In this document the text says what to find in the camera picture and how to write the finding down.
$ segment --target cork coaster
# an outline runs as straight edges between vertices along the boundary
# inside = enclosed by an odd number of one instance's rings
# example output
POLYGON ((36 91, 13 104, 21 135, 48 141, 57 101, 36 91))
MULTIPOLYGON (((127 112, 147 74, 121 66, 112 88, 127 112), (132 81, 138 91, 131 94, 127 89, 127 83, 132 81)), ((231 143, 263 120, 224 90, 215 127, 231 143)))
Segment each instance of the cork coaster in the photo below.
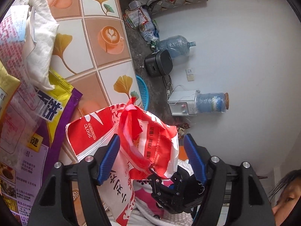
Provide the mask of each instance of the cork coaster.
POLYGON ((229 109, 229 94, 226 92, 225 93, 225 100, 226 100, 226 109, 229 109))

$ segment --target silver bolt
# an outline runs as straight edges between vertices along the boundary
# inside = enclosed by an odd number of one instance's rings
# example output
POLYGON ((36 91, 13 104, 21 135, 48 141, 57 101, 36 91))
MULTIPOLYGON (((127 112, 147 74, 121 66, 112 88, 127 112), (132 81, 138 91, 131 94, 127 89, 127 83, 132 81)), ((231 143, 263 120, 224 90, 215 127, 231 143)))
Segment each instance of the silver bolt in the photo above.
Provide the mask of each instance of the silver bolt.
POLYGON ((86 158, 85 158, 85 161, 86 162, 91 162, 91 161, 93 161, 93 156, 92 155, 88 155, 86 158))
POLYGON ((245 168, 249 168, 251 165, 250 165, 249 162, 245 161, 245 162, 243 163, 243 166, 244 166, 245 168))
POLYGON ((60 163, 60 162, 56 162, 56 163, 55 163, 55 168, 60 168, 60 167, 61 167, 61 165, 62 165, 62 163, 60 163))
POLYGON ((212 156, 211 157, 211 161, 214 163, 218 163, 219 162, 219 158, 217 156, 212 156))

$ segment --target wall switch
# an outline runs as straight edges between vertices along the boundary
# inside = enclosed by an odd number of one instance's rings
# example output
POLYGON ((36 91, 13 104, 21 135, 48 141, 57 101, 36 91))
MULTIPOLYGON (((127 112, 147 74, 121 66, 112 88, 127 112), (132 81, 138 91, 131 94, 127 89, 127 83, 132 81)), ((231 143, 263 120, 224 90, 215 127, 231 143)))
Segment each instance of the wall switch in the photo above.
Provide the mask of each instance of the wall switch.
POLYGON ((192 68, 186 69, 186 75, 193 75, 193 70, 192 68))
POLYGON ((194 76, 194 75, 188 75, 188 76, 187 76, 187 80, 188 80, 189 82, 192 82, 192 81, 195 80, 195 76, 194 76))

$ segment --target concrete floor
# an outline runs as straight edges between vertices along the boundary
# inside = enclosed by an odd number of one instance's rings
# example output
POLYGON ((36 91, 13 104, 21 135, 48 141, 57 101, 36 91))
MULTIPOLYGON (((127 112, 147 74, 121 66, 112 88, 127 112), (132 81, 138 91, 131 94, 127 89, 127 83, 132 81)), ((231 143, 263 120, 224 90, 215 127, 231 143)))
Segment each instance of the concrete floor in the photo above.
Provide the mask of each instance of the concrete floor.
MULTIPOLYGON (((131 0, 119 0, 121 10, 124 13, 128 9, 131 0)), ((152 51, 150 46, 141 37, 138 30, 125 26, 128 43, 131 50, 133 65, 136 75, 140 76, 146 83, 150 95, 148 111, 158 116, 165 124, 175 125, 175 119, 171 116, 169 105, 167 104, 166 88, 162 77, 150 77, 144 66, 144 59, 152 51)))

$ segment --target eye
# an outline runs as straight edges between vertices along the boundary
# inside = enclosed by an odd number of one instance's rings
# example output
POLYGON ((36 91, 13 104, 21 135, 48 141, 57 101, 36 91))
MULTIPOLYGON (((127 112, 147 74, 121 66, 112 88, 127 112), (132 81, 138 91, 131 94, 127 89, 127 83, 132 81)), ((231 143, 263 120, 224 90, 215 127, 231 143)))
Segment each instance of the eye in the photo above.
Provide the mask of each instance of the eye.
POLYGON ((285 199, 285 202, 289 202, 289 201, 291 201, 291 200, 293 200, 293 198, 287 197, 287 198, 285 199))

